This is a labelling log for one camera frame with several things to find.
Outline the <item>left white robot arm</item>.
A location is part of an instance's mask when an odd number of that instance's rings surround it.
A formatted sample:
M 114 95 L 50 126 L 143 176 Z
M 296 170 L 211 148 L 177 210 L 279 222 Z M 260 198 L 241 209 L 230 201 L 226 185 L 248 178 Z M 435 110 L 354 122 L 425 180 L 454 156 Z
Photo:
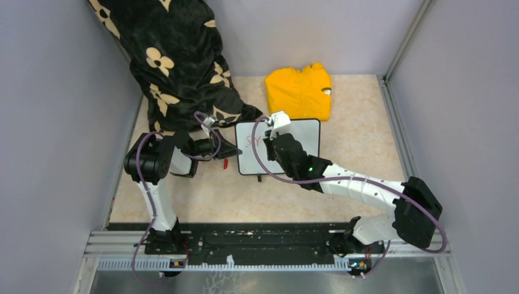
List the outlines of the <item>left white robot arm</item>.
M 186 131 L 173 135 L 143 133 L 124 158 L 124 171 L 137 183 L 146 202 L 151 222 L 140 241 L 148 255 L 177 254 L 185 238 L 173 209 L 166 177 L 193 178 L 198 164 L 206 159 L 226 159 L 242 151 L 223 138 L 218 130 L 194 140 Z

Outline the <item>black framed whiteboard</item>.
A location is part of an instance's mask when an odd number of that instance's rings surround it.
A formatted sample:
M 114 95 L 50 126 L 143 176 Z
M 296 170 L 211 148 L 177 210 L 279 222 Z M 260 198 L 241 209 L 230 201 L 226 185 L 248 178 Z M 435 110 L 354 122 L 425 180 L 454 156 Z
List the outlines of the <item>black framed whiteboard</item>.
M 275 161 L 267 159 L 267 149 L 263 142 L 265 133 L 269 129 L 265 122 L 258 124 L 256 132 L 252 129 L 254 122 L 240 122 L 236 124 L 236 145 L 242 151 L 238 155 L 238 170 L 241 175 L 265 175 L 266 172 L 259 165 L 254 153 L 256 147 L 262 163 L 274 174 L 282 175 L 284 171 Z M 296 119 L 291 121 L 289 132 L 299 141 L 307 154 L 318 156 L 320 151 L 321 122 L 318 119 Z

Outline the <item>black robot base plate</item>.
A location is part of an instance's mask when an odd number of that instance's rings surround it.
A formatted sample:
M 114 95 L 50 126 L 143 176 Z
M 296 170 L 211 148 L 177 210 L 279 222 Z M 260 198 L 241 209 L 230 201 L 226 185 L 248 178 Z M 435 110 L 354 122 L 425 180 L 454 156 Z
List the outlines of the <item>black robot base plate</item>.
M 364 245 L 350 222 L 181 223 L 174 233 L 144 241 L 146 255 L 180 255 L 180 265 L 237 266 L 331 265 L 336 257 L 381 254 L 384 243 Z

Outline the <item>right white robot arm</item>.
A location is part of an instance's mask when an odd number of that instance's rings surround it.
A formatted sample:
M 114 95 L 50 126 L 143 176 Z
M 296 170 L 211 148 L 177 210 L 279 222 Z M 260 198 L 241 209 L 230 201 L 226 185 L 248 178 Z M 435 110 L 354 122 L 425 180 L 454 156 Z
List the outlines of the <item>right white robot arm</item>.
M 387 181 L 356 173 L 328 159 L 308 154 L 292 134 L 286 133 L 263 142 L 267 158 L 281 166 L 287 176 L 284 182 L 297 184 L 305 190 L 339 195 L 381 210 L 375 217 L 352 219 L 353 230 L 345 235 L 345 246 L 351 252 L 361 252 L 376 241 L 401 239 L 429 253 L 435 231 L 445 236 L 439 225 L 443 208 L 426 182 L 411 176 L 404 182 Z

